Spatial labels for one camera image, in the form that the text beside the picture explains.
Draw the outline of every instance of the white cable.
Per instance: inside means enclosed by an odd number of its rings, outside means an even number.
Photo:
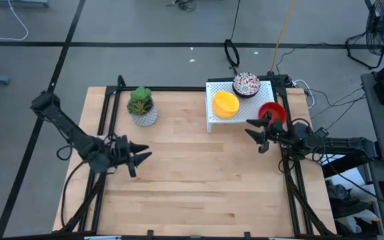
[[[11,6],[11,0],[7,0],[8,5],[10,6],[10,10],[13,12],[14,16],[17,18],[17,20],[20,22],[20,24],[23,26],[23,28],[26,30],[26,35],[20,39],[14,39],[14,38],[6,38],[6,37],[0,37],[0,40],[11,40],[11,41],[23,41],[27,38],[29,35],[29,31],[27,30],[26,26],[23,24],[23,22],[20,20],[20,18],[17,16],[16,12],[14,12],[13,6]]]
[[[305,80],[298,79],[298,80],[296,80],[296,81],[293,81],[294,86],[297,86],[297,82],[298,82],[298,81],[299,81],[299,82],[302,82],[302,83],[304,83],[304,84],[306,85],[307,90],[308,90],[309,94],[310,94],[311,97],[312,97],[312,104],[311,104],[309,107],[307,107],[308,109],[310,109],[310,108],[313,107],[314,104],[315,104],[315,98],[313,97],[312,91],[311,91],[311,89],[309,88],[309,86],[307,85],[307,83],[305,82]]]

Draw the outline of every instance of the potted plant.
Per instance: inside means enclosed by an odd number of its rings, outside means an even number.
[[[158,110],[153,102],[152,92],[142,86],[131,92],[127,108],[134,123],[142,127],[154,124],[158,118]]]

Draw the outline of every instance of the yellow cable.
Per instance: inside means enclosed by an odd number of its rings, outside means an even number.
[[[294,4],[296,3],[296,0],[291,0],[291,4],[290,4],[290,9],[288,10],[288,14],[287,14],[287,17],[285,18],[285,21],[284,21],[284,25],[283,27],[281,28],[281,32],[279,33],[279,36],[278,36],[278,41],[277,41],[277,46],[275,47],[275,54],[273,56],[273,62],[272,62],[272,67],[271,67],[271,71],[273,72],[273,67],[275,66],[275,63],[277,61],[277,55],[278,55],[278,46],[279,46],[279,43],[281,42],[281,38],[284,34],[284,31],[285,31],[285,27],[287,26],[287,23],[288,21],[290,20],[290,16],[291,16],[291,12],[293,11],[294,9]]]

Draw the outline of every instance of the red bowl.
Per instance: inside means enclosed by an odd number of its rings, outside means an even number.
[[[283,106],[275,102],[268,102],[263,104],[259,109],[259,119],[263,119],[266,116],[267,112],[272,113],[272,118],[269,124],[272,124],[275,119],[281,119],[283,123],[287,120],[287,113],[285,112]]]

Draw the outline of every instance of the succulent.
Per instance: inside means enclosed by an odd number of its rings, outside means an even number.
[[[153,106],[151,96],[151,90],[142,86],[132,91],[131,99],[127,106],[128,112],[136,116],[142,116],[148,113]]]

